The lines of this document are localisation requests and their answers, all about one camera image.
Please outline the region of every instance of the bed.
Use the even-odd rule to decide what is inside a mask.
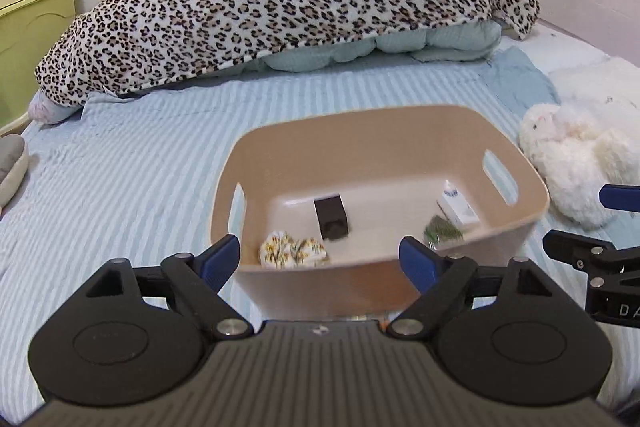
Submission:
[[[488,61],[421,63],[373,53],[303,74],[197,77],[141,98],[91,93],[82,113],[62,124],[31,124],[24,133],[30,172],[0,220],[1,415],[20,421],[41,403],[26,362],[30,338],[104,261],[124,256],[148,266],[209,246],[216,181],[234,143],[250,129],[345,110],[452,103],[478,110],[515,139],[531,105],[558,101],[545,74],[607,59],[538,23],[525,41],[502,36]],[[513,190],[508,181],[497,182]],[[542,252],[551,228],[581,232],[548,214],[522,253],[584,302],[585,276]],[[640,219],[621,213],[591,235],[624,248],[638,231]],[[221,294],[254,327],[265,318],[233,280]],[[614,361],[599,400],[615,408],[640,387],[640,331],[603,329]]]

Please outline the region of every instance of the metal screw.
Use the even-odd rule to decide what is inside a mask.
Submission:
[[[399,319],[391,323],[391,327],[398,335],[416,335],[424,326],[415,319]]]
[[[216,329],[227,337],[236,337],[248,330],[249,325],[241,319],[224,319],[218,323]]]
[[[592,288],[600,288],[604,284],[604,279],[602,277],[594,277],[589,281],[589,284]]]

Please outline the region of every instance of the striped bedsheet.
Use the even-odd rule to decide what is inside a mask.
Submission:
[[[519,67],[533,71],[526,58]],[[203,82],[135,100],[96,94],[81,119],[50,129],[32,125],[31,171],[0,221],[0,415],[17,422],[41,403],[27,365],[29,341],[102,263],[129,257],[134,266],[154,265],[208,246],[216,181],[242,134],[345,110],[449,103],[479,111],[513,139],[520,115],[500,102],[487,71],[372,57],[319,73]],[[428,146],[429,132],[417,146]],[[545,217],[523,254],[584,302],[585,276],[542,252],[542,235],[558,226],[571,230]],[[620,235],[627,228],[618,227]],[[232,281],[222,295],[254,325],[262,319]],[[640,332],[604,329],[615,359],[600,398],[611,406],[638,384]]]

